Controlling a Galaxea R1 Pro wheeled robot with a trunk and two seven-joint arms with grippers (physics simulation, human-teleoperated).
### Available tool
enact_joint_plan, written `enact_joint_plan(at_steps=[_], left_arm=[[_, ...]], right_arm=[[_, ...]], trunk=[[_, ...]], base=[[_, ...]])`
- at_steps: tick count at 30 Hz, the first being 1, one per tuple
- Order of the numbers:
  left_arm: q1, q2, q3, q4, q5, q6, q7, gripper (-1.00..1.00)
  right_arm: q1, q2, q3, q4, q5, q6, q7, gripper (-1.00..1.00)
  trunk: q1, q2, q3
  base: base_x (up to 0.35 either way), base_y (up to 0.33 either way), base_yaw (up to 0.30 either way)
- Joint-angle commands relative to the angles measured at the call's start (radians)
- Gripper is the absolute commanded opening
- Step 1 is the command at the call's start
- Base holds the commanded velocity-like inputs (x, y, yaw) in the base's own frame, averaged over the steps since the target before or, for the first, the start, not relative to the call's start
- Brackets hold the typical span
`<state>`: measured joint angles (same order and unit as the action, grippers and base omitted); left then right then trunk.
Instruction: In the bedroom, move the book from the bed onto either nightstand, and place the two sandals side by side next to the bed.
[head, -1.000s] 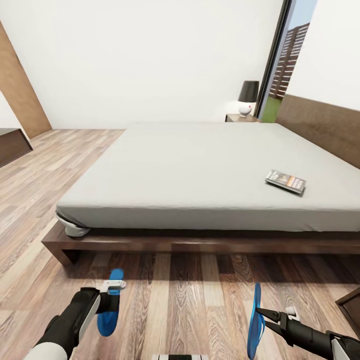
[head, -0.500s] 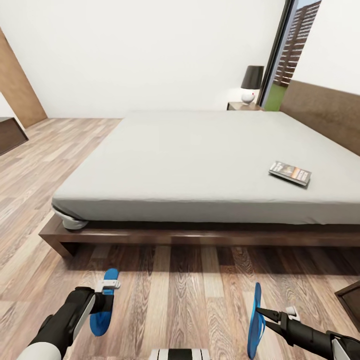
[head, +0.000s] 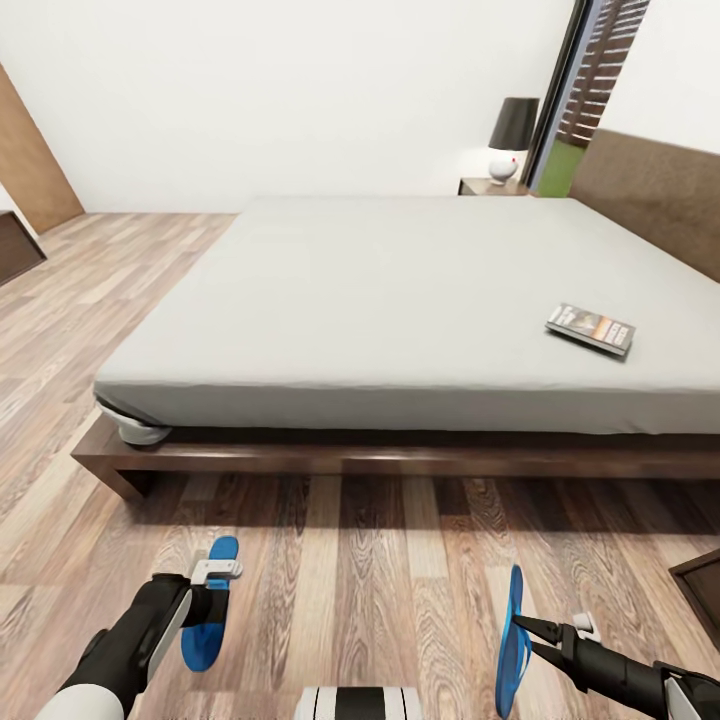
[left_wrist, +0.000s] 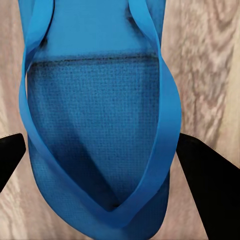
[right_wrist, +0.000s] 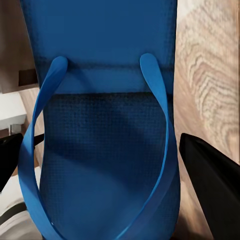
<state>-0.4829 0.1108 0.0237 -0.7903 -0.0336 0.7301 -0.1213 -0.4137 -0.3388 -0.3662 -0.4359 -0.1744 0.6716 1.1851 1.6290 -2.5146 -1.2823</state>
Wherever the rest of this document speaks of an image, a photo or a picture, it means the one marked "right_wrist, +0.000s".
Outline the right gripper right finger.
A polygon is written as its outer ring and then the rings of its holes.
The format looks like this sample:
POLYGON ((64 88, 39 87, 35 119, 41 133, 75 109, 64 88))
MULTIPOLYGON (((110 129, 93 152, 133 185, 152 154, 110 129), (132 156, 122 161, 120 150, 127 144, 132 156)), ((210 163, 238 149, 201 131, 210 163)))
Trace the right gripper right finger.
POLYGON ((240 240, 240 165, 187 133, 179 152, 214 240, 240 240))

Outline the sandal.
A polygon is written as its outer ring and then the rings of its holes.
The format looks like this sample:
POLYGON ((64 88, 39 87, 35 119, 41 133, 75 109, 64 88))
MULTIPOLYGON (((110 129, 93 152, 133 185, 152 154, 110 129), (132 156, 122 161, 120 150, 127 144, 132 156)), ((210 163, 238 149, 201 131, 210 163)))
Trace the sandal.
POLYGON ((40 91, 17 171, 42 240, 170 240, 181 203, 178 0, 19 2, 40 91))

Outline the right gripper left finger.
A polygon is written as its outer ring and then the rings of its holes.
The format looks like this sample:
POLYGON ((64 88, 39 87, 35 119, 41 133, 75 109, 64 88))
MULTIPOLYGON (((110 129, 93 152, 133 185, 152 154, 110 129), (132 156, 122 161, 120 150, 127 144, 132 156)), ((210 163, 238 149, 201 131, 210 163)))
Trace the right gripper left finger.
POLYGON ((23 138, 22 133, 0 138, 0 193, 18 166, 23 138))

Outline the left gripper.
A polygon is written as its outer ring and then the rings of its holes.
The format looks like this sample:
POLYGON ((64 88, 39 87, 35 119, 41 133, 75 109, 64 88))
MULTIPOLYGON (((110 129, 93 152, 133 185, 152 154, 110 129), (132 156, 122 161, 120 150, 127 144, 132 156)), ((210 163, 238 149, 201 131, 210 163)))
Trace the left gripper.
POLYGON ((38 135, 38 136, 34 136, 34 149, 35 149, 35 146, 39 143, 41 143, 42 141, 44 141, 44 136, 45 136, 45 133, 41 134, 41 135, 38 135))

